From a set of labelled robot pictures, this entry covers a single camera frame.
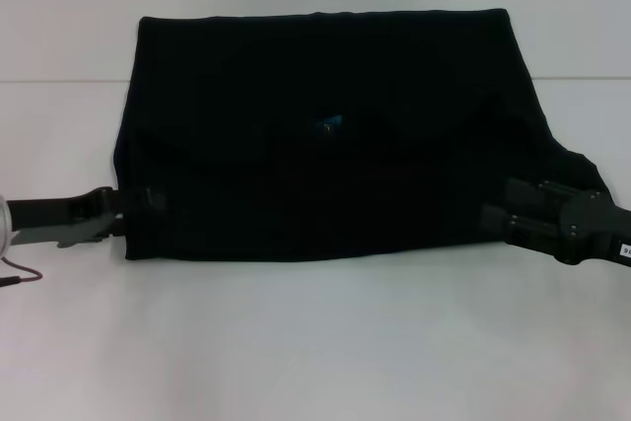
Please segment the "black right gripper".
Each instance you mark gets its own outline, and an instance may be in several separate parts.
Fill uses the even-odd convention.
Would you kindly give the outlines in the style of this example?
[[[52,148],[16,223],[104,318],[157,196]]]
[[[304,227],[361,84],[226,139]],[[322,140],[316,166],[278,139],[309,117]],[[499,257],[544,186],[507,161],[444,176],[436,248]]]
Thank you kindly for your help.
[[[558,217],[559,229],[534,217]],[[569,265],[600,259],[630,266],[630,211],[597,191],[510,178],[505,210],[484,205],[480,226],[508,245],[552,256],[559,251],[556,258]]]

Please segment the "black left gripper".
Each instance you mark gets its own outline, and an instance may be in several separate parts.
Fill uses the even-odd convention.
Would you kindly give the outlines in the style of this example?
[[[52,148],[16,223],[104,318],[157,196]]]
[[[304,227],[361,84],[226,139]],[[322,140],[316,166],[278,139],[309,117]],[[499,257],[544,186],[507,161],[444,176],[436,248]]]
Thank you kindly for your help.
[[[69,198],[9,200],[11,245],[99,243],[123,235],[122,213],[162,213],[167,207],[163,191],[149,186],[99,187]]]

